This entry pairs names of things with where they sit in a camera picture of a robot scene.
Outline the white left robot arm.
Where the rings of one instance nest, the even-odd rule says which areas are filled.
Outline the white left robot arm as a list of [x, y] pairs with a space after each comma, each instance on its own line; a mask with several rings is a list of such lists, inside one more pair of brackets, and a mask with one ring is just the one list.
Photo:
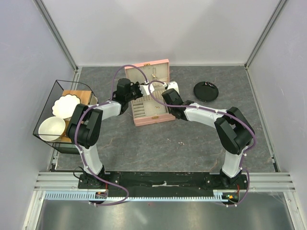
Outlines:
[[95, 105], [76, 105], [66, 130], [66, 136], [78, 150], [84, 170], [88, 174], [99, 175], [103, 164], [99, 159], [97, 141], [103, 120], [123, 114], [129, 102], [143, 97], [138, 82], [120, 79], [117, 90], [112, 93], [112, 100]]

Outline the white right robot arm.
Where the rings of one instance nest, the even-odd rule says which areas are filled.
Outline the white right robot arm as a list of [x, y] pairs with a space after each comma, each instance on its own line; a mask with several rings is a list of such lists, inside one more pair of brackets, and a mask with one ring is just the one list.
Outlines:
[[198, 122], [216, 129], [220, 142], [226, 150], [223, 174], [236, 177], [241, 171], [242, 156], [256, 143], [255, 132], [236, 107], [218, 110], [201, 106], [193, 101], [182, 101], [175, 89], [162, 93], [170, 114], [177, 119]]

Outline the pink jewelry box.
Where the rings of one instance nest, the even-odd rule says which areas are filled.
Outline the pink jewelry box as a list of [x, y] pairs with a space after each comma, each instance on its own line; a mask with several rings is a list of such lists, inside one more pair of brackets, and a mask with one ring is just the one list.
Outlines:
[[162, 93], [165, 91], [165, 86], [158, 81], [166, 84], [169, 83], [169, 60], [162, 59], [150, 62], [134, 64], [139, 67], [147, 77], [151, 84], [153, 96], [147, 95], [139, 99], [131, 101], [131, 108], [135, 126], [144, 126], [149, 124], [161, 123], [175, 120], [175, 117], [168, 112], [168, 108], [161, 103], [164, 102]]

